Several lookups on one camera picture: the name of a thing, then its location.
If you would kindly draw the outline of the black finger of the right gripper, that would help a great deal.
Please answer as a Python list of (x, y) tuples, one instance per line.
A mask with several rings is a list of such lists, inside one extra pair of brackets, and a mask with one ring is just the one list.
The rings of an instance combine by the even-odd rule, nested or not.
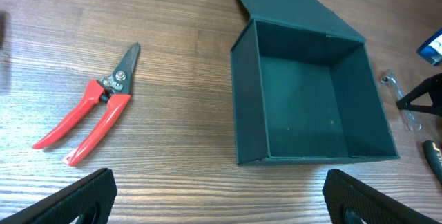
[[(439, 73), (422, 81), (416, 88), (414, 88), (407, 95), (402, 97), (396, 103), (398, 109), (441, 116), (441, 80), (442, 74)], [(430, 96), (430, 99), (432, 101), (431, 106), (412, 104), (415, 99), (425, 94), (428, 94)]]

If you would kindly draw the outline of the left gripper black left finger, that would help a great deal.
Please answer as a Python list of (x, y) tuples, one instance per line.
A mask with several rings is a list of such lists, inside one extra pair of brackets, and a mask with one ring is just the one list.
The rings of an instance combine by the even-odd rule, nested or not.
[(112, 170), (102, 168), (1, 223), (107, 223), (116, 195)]

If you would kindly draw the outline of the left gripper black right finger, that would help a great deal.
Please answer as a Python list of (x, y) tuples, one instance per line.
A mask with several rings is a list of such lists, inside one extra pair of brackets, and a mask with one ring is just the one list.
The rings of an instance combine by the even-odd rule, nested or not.
[(327, 172), (323, 196), (333, 224), (438, 224), (339, 169)]

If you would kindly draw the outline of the chrome socket wrench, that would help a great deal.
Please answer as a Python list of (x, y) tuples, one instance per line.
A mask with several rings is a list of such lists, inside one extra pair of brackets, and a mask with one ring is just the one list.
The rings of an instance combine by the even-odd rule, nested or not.
[[(395, 97), (396, 101), (399, 101), (404, 97), (404, 94), (396, 81), (393, 70), (389, 69), (385, 71), (381, 77), (381, 83), (389, 87), (390, 92)], [(410, 131), (420, 131), (422, 129), (422, 125), (415, 119), (411, 111), (400, 110), (400, 114)]]

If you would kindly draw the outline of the red handled pruning shears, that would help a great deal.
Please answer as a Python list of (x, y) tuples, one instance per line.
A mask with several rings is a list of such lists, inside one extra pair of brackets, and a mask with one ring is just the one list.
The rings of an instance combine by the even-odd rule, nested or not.
[(134, 43), (124, 54), (115, 70), (100, 80), (91, 80), (77, 106), (39, 142), (33, 149), (45, 149), (61, 140), (95, 105), (104, 103), (106, 111), (85, 140), (73, 149), (62, 162), (74, 167), (79, 164), (110, 131), (131, 99), (131, 82), (140, 44)]

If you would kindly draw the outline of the black orange needle-nose pliers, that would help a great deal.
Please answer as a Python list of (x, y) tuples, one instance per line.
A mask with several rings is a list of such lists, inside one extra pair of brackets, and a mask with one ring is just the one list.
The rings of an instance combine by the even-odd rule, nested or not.
[(426, 140), (423, 143), (423, 152), (427, 163), (437, 180), (442, 184), (441, 146), (438, 142)]

